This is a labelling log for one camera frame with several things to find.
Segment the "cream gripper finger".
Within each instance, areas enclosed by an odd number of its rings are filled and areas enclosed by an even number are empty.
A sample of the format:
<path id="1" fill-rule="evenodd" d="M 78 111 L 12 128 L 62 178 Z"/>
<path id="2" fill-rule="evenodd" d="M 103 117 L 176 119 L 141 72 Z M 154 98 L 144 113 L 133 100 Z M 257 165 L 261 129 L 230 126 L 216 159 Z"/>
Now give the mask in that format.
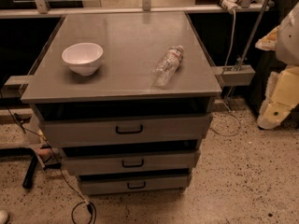
<path id="1" fill-rule="evenodd" d="M 275 27 L 271 32 L 269 32 L 267 35 L 259 39 L 256 42 L 255 47 L 257 49 L 261 49 L 264 51 L 275 51 L 277 37 L 278 37 L 278 30 L 279 30 L 279 26 Z"/>

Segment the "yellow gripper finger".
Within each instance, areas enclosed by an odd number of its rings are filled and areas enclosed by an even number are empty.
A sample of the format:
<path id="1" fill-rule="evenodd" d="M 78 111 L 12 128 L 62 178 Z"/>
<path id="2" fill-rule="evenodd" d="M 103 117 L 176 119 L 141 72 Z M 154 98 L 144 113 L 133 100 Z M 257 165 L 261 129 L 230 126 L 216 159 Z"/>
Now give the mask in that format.
<path id="1" fill-rule="evenodd" d="M 288 66 L 282 72 L 272 72 L 267 81 L 257 125 L 274 129 L 299 105 L 299 67 Z"/>

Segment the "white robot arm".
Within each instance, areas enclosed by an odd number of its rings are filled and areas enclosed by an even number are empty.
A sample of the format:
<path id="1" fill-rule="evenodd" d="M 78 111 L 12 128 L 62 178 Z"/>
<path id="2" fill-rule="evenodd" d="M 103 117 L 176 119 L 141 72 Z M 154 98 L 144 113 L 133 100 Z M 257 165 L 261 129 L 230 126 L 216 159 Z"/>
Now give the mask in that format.
<path id="1" fill-rule="evenodd" d="M 274 51 L 276 58 L 286 64 L 280 73 L 270 74 L 257 118 L 257 125 L 269 130 L 279 126 L 299 105 L 299 3 L 255 47 Z"/>

